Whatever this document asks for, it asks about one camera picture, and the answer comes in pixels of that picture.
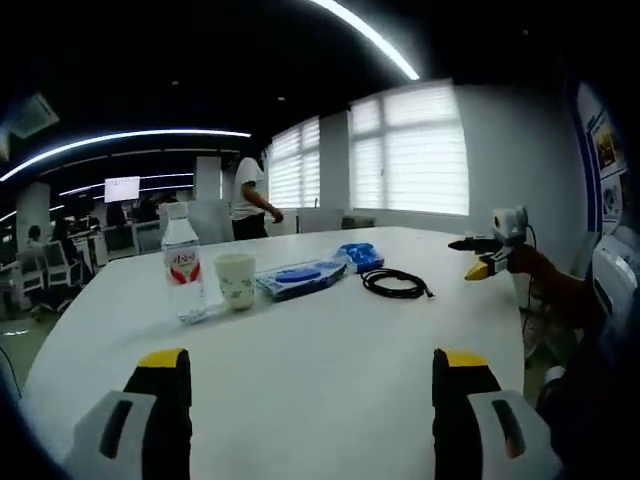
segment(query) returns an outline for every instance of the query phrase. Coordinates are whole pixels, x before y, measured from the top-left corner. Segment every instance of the yellow object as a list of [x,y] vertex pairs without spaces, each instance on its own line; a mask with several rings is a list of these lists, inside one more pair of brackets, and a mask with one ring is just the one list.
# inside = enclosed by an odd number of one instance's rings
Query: yellow object
[[178,355],[183,351],[184,348],[173,348],[150,353],[138,362],[138,367],[175,368],[178,363]]
[[464,279],[465,280],[484,280],[489,276],[489,265],[484,262],[476,263],[471,269],[467,272]]
[[487,359],[479,353],[463,350],[445,350],[450,367],[486,367]]

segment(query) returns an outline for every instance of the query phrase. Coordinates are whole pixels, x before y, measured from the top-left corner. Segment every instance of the black ceiling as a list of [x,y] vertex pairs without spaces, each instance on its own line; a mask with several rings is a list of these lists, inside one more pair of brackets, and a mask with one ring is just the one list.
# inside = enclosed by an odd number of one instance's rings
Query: black ceiling
[[[11,161],[0,173],[52,147],[112,132],[182,127],[272,135],[409,82],[368,40],[308,0],[22,3],[5,15],[21,33],[5,41],[9,87],[0,105],[41,92],[60,122],[26,140],[12,137]],[[559,13],[558,4],[340,3],[387,38],[423,80],[453,77],[559,92],[571,42],[583,45],[575,40],[581,29],[568,23],[572,13]],[[4,182],[0,215],[12,207],[17,189],[57,165],[118,151],[234,149],[241,142],[152,137],[79,149]],[[192,164],[187,155],[106,157],[41,180],[60,191],[120,172],[173,173]]]

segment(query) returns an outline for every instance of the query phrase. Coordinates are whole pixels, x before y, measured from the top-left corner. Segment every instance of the bottle cap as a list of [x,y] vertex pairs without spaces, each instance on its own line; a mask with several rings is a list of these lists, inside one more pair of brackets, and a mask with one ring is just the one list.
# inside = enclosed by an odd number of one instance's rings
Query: bottle cap
[[169,220],[187,218],[187,204],[183,202],[167,203],[167,216]]

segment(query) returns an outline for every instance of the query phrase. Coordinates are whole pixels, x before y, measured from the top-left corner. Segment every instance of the wire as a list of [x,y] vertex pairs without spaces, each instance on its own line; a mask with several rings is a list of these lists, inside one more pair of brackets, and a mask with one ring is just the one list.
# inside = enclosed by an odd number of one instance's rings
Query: wire
[[16,391],[18,392],[18,397],[22,398],[22,392],[20,392],[20,384],[18,383],[18,377],[16,377],[16,371],[13,369],[13,363],[11,363],[11,359],[9,358],[9,355],[7,355],[7,352],[5,352],[4,348],[0,347],[0,351],[7,359],[7,362],[9,363],[9,368],[11,369],[11,375],[13,375],[13,382],[16,384]]
[[[378,268],[376,270],[360,274],[360,278],[362,279],[362,285],[364,285],[364,288],[382,297],[419,298],[425,293],[429,298],[435,297],[424,280],[400,270],[394,270],[392,268]],[[382,287],[378,285],[377,282],[383,278],[395,278],[397,280],[413,282],[415,287],[399,289]]]
[[[538,238],[536,237],[536,231],[533,229],[531,224],[527,224],[525,230],[531,230],[531,236],[533,237],[533,248],[538,249]],[[527,289],[527,314],[524,317],[524,321],[522,322],[522,335],[524,335],[524,331],[527,328],[527,324],[529,323],[529,316],[531,315],[531,286],[533,285],[533,276],[529,275],[529,287]]]

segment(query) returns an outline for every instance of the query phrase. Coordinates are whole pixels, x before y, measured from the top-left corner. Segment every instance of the window blind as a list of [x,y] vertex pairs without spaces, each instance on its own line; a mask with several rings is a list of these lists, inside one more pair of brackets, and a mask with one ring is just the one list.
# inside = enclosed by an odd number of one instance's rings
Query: window blind
[[353,208],[469,214],[464,132],[449,83],[356,102],[350,144]]
[[307,120],[273,139],[267,159],[269,202],[314,207],[320,197],[320,122]]

